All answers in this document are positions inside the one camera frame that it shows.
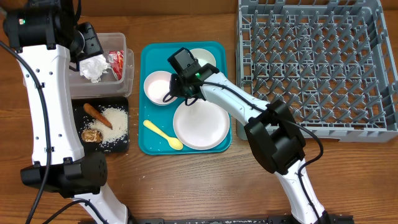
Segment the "white bowl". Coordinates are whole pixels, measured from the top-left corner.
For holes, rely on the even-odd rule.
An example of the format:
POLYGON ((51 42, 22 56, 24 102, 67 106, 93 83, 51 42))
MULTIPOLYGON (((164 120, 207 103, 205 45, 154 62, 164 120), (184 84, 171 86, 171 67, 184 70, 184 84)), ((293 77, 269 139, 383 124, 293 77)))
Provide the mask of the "white bowl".
POLYGON ((198 60, 201 67, 205 66, 207 63, 212 66, 216 66, 216 59, 211 52, 205 49, 191 49, 192 55, 198 60))

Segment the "red snack wrapper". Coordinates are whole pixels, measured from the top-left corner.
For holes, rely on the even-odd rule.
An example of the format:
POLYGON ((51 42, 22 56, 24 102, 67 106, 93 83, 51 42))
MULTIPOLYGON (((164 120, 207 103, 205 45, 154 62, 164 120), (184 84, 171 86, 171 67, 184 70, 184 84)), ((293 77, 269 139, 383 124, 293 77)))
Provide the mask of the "red snack wrapper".
POLYGON ((121 80, 123 77, 124 51, 109 51, 108 61, 111 66, 115 79, 121 80))

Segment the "white napkin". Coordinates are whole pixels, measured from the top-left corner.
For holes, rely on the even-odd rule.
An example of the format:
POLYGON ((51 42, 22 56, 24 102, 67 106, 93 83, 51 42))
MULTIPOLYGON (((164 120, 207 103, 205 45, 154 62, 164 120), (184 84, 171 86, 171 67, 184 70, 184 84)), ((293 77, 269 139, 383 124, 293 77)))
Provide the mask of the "white napkin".
POLYGON ((101 76, 107 73, 110 64, 106 61, 104 55, 97 55, 80 62, 80 75, 84 76, 92 83, 98 83, 101 76))

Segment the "brown sausage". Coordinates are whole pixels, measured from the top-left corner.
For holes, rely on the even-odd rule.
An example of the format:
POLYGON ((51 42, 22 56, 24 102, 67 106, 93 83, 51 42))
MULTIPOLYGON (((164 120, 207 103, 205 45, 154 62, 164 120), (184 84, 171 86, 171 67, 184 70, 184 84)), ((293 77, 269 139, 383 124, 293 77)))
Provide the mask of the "brown sausage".
POLYGON ((113 128, 112 124, 97 109, 95 109, 89 103, 85 103, 83 105, 83 109, 86 113, 88 113, 94 119, 97 119, 99 122, 103 123, 106 127, 110 128, 110 129, 113 128))

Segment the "brown food chunk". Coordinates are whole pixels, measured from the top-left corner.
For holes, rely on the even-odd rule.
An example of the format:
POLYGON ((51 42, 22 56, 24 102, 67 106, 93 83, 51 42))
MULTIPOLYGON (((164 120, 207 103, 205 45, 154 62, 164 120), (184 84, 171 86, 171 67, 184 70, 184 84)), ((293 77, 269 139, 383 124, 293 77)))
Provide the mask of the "brown food chunk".
POLYGON ((99 130, 85 129, 81 134, 81 138, 84 142, 101 142, 103 135, 99 130))

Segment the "white round plate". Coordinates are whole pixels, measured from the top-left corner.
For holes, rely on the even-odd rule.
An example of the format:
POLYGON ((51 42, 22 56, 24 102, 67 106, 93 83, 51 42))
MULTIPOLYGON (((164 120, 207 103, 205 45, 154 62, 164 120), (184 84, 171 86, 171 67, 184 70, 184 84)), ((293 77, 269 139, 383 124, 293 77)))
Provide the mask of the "white round plate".
POLYGON ((220 145, 230 130, 229 114, 220 106, 198 100, 175 110, 173 128, 177 138, 187 147, 205 151, 220 145))

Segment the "pile of white rice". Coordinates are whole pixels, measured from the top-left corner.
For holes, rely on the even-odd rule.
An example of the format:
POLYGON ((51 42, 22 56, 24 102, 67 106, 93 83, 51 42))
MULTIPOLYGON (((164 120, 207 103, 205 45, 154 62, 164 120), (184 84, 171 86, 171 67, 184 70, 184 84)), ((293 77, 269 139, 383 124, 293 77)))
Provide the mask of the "pile of white rice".
POLYGON ((102 134, 102 145, 116 144, 119 140, 127 136, 128 115, 125 110, 120 108, 106 108, 102 112, 102 115, 111 123, 112 129, 98 120, 88 125, 89 129, 97 130, 102 134))

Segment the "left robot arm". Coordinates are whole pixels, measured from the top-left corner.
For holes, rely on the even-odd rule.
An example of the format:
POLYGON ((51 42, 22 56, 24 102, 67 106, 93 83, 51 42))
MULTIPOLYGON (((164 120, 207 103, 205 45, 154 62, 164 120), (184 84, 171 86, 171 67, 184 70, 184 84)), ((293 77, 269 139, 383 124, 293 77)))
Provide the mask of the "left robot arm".
POLYGON ((80 14, 80 3, 30 0, 3 22, 8 43, 2 47, 21 67, 34 134, 32 163, 21 170, 21 180, 81 205, 96 223, 134 223, 107 183, 105 155, 86 154, 76 130, 70 72, 103 53, 94 28, 80 23, 80 14))

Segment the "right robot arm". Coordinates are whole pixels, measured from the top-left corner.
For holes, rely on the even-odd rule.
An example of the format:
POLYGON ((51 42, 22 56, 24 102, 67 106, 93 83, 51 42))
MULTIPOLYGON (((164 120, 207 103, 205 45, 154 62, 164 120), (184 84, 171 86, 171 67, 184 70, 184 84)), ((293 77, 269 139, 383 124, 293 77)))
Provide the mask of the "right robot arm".
POLYGON ((202 99, 226 110, 243 126, 252 154, 269 173, 275 174, 298 223, 326 223, 328 214, 309 180, 303 133, 287 105, 260 100, 231 83, 215 66, 201 66, 191 51, 177 50, 168 58, 175 70, 170 81, 171 97, 202 99))

